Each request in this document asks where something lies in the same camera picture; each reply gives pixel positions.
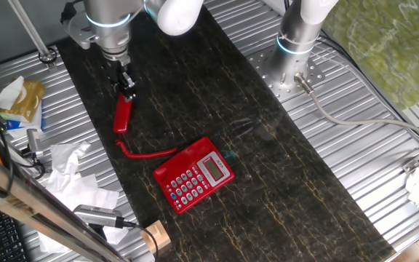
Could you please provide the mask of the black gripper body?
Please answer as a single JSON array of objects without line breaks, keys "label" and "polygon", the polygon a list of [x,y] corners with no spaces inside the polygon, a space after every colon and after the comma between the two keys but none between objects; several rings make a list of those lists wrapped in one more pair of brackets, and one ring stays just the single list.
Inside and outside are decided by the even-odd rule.
[{"label": "black gripper body", "polygon": [[127,72],[129,74],[129,63],[122,63],[119,60],[106,60],[105,69],[109,79],[111,80],[112,86],[115,83],[120,83],[122,85],[121,76],[123,72]]}]

